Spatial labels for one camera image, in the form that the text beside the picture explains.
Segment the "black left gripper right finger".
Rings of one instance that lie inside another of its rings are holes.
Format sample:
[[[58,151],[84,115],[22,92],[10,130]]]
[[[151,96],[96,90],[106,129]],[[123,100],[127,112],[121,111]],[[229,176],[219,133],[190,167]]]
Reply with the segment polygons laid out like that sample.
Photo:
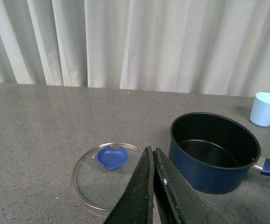
[[[153,152],[154,193],[163,224],[226,224],[186,181],[165,153]]]

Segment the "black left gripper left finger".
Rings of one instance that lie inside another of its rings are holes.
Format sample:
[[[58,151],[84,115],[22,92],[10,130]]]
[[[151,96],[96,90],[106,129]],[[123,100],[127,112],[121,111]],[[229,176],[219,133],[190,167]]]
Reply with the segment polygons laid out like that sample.
[[[130,181],[105,224],[153,223],[154,158],[152,148],[146,147]]]

